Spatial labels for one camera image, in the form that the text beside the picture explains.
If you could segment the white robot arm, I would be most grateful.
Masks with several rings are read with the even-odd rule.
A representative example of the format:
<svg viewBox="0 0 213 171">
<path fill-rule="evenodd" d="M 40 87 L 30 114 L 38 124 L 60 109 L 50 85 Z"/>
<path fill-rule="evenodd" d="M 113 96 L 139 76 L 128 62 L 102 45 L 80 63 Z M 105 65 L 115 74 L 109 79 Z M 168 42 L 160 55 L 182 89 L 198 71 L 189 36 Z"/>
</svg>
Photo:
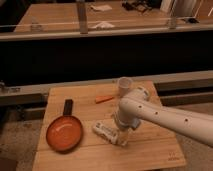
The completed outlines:
<svg viewBox="0 0 213 171">
<path fill-rule="evenodd" d="M 136 130 L 145 120 L 213 148 L 212 115 L 158 106 L 149 101 L 144 87 L 129 91 L 119 100 L 114 119 L 122 131 Z"/>
</svg>

